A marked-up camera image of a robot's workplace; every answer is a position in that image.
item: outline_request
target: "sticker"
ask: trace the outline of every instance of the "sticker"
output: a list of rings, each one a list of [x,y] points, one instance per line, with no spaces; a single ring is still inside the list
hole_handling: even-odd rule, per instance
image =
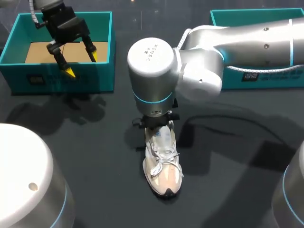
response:
[[[256,82],[258,80],[258,73],[244,73],[242,77],[242,82]]]
[[[161,137],[161,132],[160,131],[157,131],[154,135],[155,137]]]
[[[27,78],[31,85],[44,86],[46,84],[42,75],[27,75]]]

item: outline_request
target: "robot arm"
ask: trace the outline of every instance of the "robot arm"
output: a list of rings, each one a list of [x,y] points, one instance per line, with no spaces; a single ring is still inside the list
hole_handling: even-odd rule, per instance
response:
[[[5,7],[15,0],[0,0],[0,7]],[[66,72],[69,76],[75,74],[63,57],[60,47],[68,42],[73,42],[82,38],[86,51],[92,62],[97,61],[96,47],[90,39],[90,31],[84,19],[78,18],[72,7],[65,6],[63,0],[28,0],[33,21],[37,29],[44,26],[48,29],[54,39],[47,45],[50,54],[59,66],[59,69]],[[43,14],[42,23],[39,23],[35,10],[40,10]]]
[[[173,49],[158,38],[139,40],[128,53],[137,108],[148,119],[159,118],[172,109],[176,91],[189,100],[215,97],[225,67],[302,64],[303,29],[302,18],[240,27],[199,26]]]

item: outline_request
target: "shoelace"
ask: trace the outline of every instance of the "shoelace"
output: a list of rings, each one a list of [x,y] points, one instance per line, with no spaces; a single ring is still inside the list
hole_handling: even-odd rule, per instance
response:
[[[164,153],[160,153],[159,148],[157,148],[155,145],[153,145],[153,143],[150,143],[150,145],[156,155],[156,161],[157,161],[157,165],[150,171],[150,175],[152,178],[156,177],[157,175],[159,175],[161,173],[163,164],[174,165],[180,172],[180,176],[181,177],[184,176],[182,174],[182,170],[181,170],[180,166],[178,164],[176,164],[175,162],[173,162],[174,158],[179,155],[179,153],[177,153],[175,150],[176,149],[175,143],[173,144],[173,148],[169,148],[169,147],[162,148],[161,152],[164,152]]]

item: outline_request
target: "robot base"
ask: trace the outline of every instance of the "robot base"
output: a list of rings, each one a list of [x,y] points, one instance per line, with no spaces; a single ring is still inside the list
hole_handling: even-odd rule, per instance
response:
[[[20,126],[0,133],[0,227],[72,228],[73,196],[48,146]]]

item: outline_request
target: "white cable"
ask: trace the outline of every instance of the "white cable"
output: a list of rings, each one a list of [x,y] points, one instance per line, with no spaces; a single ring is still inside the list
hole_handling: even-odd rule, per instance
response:
[[[184,32],[184,34],[182,35],[181,39],[180,39],[180,42],[177,46],[177,49],[180,50],[182,45],[184,44],[185,40],[186,40],[186,37],[188,36],[188,34],[191,32],[191,29],[188,28],[186,29],[186,31]]]
[[[182,45],[184,44],[184,42],[186,40],[186,37],[188,36],[188,34],[190,32],[191,32],[190,28],[186,29],[186,31],[184,32],[184,34],[181,37],[181,40],[177,46],[177,49],[180,49],[182,47]],[[270,70],[244,69],[244,68],[239,68],[236,66],[228,66],[227,68],[230,70],[235,70],[235,71],[239,71],[239,72],[243,72],[243,73],[275,74],[275,73],[282,73],[282,72],[296,70],[301,67],[304,67],[304,65],[296,65],[296,66],[291,66],[291,67],[282,68],[282,69],[270,69]]]
[[[32,19],[35,22],[35,24],[37,24],[37,23],[39,23],[39,21],[38,21],[38,19],[36,17],[36,14],[35,14],[33,0],[28,0],[28,2],[29,2],[29,10],[30,10],[30,13],[32,15]]]
[[[291,66],[291,67],[288,67],[288,68],[271,69],[271,70],[243,69],[243,68],[239,68],[239,67],[236,67],[236,66],[228,66],[227,68],[231,69],[231,70],[236,70],[236,71],[239,71],[239,72],[243,72],[243,73],[274,74],[274,73],[292,71],[292,70],[295,70],[295,69],[301,68],[301,67],[304,67],[304,65],[296,65],[296,66]]]

